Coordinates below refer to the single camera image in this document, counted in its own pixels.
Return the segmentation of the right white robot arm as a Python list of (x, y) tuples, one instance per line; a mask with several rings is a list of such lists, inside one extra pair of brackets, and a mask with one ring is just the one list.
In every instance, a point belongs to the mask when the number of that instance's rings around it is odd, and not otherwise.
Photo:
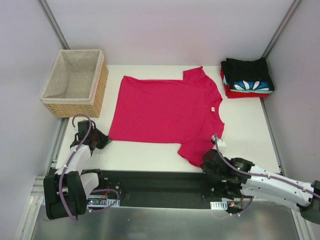
[(251, 161), (228, 159), (211, 149), (202, 157), (201, 169), (223, 198), (262, 198), (296, 212), (305, 220), (320, 223), (320, 182), (302, 182), (267, 171)]

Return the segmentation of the wicker basket with liner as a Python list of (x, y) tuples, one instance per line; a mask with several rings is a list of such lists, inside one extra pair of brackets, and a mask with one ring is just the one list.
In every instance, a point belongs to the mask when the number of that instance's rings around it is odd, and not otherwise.
[(101, 49), (59, 50), (40, 99), (57, 118), (98, 118), (108, 75)]

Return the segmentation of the red t shirt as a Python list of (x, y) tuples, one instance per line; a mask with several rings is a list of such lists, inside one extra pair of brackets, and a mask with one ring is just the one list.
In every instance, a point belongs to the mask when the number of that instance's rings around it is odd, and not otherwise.
[(240, 99), (240, 98), (265, 98), (268, 97), (269, 93), (255, 93), (255, 92), (237, 92), (231, 91), (229, 86), (226, 84), (226, 78), (223, 69), (220, 69), (220, 76), (224, 87), (225, 95), (228, 99)]

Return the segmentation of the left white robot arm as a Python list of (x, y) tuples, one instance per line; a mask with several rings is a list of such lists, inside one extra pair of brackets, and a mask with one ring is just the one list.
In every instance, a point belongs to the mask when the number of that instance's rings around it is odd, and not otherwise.
[(85, 170), (93, 152), (111, 142), (92, 120), (77, 123), (77, 133), (62, 167), (43, 180), (46, 216), (49, 220), (70, 217), (76, 221), (85, 214), (91, 193), (102, 194), (109, 189), (100, 169)]

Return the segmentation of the pink t shirt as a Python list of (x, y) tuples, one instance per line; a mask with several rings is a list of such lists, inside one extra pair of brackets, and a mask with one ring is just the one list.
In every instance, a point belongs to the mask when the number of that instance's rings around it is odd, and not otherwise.
[(183, 72), (182, 79), (136, 79), (124, 76), (109, 130), (114, 141), (180, 144), (177, 153), (200, 167), (222, 137), (223, 98), (203, 67)]

